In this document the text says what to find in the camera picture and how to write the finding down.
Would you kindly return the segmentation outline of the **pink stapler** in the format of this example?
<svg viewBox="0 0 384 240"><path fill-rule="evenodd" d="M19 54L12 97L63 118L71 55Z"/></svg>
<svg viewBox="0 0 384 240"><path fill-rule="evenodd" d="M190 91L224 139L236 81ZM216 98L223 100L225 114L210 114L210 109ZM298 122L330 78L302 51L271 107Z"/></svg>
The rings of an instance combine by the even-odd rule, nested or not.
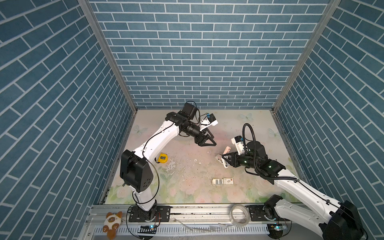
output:
<svg viewBox="0 0 384 240"><path fill-rule="evenodd" d="M222 155L216 155L215 156L215 159L219 162L219 163L221 163L223 166L224 166L224 168L228 168L229 167L229 164L222 158Z"/></svg>
<svg viewBox="0 0 384 240"><path fill-rule="evenodd" d="M222 156L225 156L226 154L228 154L229 152L231 151L231 147L227 146L222 154Z"/></svg>

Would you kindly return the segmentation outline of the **white staple box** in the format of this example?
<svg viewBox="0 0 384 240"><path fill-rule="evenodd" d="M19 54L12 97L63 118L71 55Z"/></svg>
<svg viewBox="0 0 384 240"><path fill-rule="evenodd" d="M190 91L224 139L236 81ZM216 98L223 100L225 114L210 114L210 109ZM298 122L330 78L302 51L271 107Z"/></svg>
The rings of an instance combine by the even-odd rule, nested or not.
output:
<svg viewBox="0 0 384 240"><path fill-rule="evenodd" d="M212 184L213 185L233 185L234 180L232 178L216 178L212 179Z"/></svg>

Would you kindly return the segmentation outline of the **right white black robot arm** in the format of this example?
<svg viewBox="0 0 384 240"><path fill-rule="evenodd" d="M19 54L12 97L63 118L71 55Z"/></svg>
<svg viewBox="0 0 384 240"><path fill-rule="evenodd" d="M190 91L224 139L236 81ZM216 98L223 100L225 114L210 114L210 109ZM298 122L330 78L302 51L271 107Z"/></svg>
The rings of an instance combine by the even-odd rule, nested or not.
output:
<svg viewBox="0 0 384 240"><path fill-rule="evenodd" d="M264 203L266 219L291 220L324 240L360 240L368 236L354 204L340 202L300 180L283 164L270 159L260 142L244 144L233 139L233 144L235 152L218 157L224 167L253 169L254 176L285 190L304 204L300 207L273 195Z"/></svg>

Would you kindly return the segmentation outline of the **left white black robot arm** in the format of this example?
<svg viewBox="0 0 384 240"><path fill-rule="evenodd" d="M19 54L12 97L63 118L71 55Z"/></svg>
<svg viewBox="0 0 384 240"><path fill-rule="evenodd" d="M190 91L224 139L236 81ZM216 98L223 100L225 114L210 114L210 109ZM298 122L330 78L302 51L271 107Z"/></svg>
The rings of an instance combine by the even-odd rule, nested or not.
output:
<svg viewBox="0 0 384 240"><path fill-rule="evenodd" d="M121 156L120 178L124 185L133 190L136 205L145 213L156 210L156 195L152 194L150 186L154 175L155 162L163 148L179 133L193 137L195 144L200 147L214 147L216 142L209 127L218 124L214 114L207 114L202 121L195 124L192 117L195 110L181 110L178 113L168 113L160 128L142 145L133 151L125 150Z"/></svg>

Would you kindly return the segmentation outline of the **yellow tape measure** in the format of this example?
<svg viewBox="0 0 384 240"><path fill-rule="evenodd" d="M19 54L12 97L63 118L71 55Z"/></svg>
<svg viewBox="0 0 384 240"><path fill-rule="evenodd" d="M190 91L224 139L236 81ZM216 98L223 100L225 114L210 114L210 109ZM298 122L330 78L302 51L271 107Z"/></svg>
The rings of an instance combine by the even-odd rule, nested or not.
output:
<svg viewBox="0 0 384 240"><path fill-rule="evenodd" d="M164 153L160 153L160 155L158 157L158 162L161 164L167 163L168 162L168 155L164 154Z"/></svg>

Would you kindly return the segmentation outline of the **clear tape roll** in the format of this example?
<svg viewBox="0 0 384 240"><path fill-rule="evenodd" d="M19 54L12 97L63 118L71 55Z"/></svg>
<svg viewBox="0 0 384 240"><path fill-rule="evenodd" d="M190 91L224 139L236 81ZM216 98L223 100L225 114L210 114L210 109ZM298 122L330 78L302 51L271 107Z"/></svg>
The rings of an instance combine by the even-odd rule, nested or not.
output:
<svg viewBox="0 0 384 240"><path fill-rule="evenodd" d="M241 204L233 205L230 210L230 221L236 228L243 228L251 221L249 210Z"/></svg>

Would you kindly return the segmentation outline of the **plush panda toy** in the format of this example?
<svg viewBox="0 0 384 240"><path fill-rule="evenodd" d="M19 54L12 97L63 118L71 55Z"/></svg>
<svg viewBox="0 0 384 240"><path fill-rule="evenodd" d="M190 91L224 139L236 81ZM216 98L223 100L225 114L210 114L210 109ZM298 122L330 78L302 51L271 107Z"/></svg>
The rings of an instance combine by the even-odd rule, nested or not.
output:
<svg viewBox="0 0 384 240"><path fill-rule="evenodd" d="M103 225L103 233L107 234L109 240L113 240L116 237L117 230L121 225L123 212L107 213L106 219Z"/></svg>

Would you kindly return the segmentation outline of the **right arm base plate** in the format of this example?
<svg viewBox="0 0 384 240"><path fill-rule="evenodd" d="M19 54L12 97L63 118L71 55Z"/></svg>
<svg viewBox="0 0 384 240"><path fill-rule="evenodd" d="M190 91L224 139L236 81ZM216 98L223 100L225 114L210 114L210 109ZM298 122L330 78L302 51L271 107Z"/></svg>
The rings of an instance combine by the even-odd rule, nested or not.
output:
<svg viewBox="0 0 384 240"><path fill-rule="evenodd" d="M269 221L269 222L277 222L277 221L288 221L287 219L280 218L277 216L275 212L272 214L266 213L264 209L264 205L247 205L246 208L248 209L251 221L252 222L262 222L262 221Z"/></svg>

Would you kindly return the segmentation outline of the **aluminium front rail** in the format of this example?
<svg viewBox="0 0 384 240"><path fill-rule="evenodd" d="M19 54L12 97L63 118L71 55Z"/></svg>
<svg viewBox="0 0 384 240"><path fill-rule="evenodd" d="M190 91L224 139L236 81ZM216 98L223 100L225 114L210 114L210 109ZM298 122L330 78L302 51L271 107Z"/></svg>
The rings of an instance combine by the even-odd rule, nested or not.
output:
<svg viewBox="0 0 384 240"><path fill-rule="evenodd" d="M234 204L187 204L187 205L159 205L171 206L171 215L169 222L181 221L186 223L227 223L230 222L230 210ZM276 204L267 207L266 204L246 204L264 205L266 213L275 212L278 217L293 221L294 223L305 225L307 228L311 224L328 223L330 216L323 218L320 214L310 210L303 204L292 204L286 200L280 200ZM133 205L94 205L87 217L86 222L95 225L102 225L106 219L107 213L123 212L122 220L128 220L128 210Z"/></svg>

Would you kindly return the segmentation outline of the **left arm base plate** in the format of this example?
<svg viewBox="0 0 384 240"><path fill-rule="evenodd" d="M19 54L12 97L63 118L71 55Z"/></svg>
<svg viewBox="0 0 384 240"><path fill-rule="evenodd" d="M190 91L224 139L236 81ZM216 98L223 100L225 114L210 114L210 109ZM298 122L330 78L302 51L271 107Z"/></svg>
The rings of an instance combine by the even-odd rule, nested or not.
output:
<svg viewBox="0 0 384 240"><path fill-rule="evenodd" d="M130 223L153 222L156 217L158 221L169 222L171 215L171 206L154 205L149 211L144 211L137 205L133 205L128 210L127 216Z"/></svg>

